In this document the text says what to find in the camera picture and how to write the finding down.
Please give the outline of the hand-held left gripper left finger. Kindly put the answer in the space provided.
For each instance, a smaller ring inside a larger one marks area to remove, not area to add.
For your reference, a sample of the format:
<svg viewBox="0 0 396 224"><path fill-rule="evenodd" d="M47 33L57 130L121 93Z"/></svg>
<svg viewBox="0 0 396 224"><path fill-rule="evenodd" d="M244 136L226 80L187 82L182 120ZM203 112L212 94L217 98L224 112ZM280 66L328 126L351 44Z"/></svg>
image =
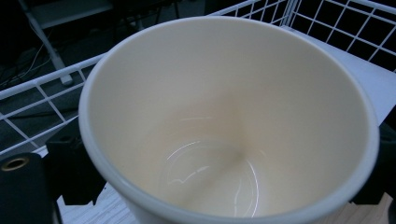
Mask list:
<svg viewBox="0 0 396 224"><path fill-rule="evenodd" d="M66 205L96 204L106 181L92 164L79 136L53 136L47 143L45 168L50 195Z"/></svg>

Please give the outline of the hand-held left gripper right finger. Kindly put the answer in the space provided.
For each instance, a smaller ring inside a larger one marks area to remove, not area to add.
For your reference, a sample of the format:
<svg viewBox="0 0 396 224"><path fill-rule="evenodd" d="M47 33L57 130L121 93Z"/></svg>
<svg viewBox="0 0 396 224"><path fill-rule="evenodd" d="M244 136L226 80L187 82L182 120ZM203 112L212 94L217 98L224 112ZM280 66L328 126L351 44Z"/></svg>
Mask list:
<svg viewBox="0 0 396 224"><path fill-rule="evenodd" d="M396 199L396 130L383 122L379 131L380 146L375 168L351 200L354 204L379 204L385 193Z"/></svg>

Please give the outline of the white cup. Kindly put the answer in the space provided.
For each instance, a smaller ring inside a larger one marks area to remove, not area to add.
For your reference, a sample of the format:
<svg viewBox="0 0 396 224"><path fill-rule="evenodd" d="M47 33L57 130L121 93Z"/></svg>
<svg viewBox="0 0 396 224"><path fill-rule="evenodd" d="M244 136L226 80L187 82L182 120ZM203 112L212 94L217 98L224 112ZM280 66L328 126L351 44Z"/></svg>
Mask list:
<svg viewBox="0 0 396 224"><path fill-rule="evenodd" d="M334 57L267 23L165 22L92 69L78 121L138 224L309 224L351 200L375 112Z"/></svg>

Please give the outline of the white desk frame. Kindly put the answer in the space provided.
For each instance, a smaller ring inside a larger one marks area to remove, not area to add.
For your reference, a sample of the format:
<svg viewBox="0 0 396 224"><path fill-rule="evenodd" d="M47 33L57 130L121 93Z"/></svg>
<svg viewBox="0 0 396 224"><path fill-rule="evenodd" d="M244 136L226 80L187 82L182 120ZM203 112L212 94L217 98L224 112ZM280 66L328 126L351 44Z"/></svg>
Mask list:
<svg viewBox="0 0 396 224"><path fill-rule="evenodd" d="M56 70L65 68L64 62L44 33L45 29L109 11L113 5L108 0L55 0L29 6L27 0L18 0L22 11L49 53Z"/></svg>

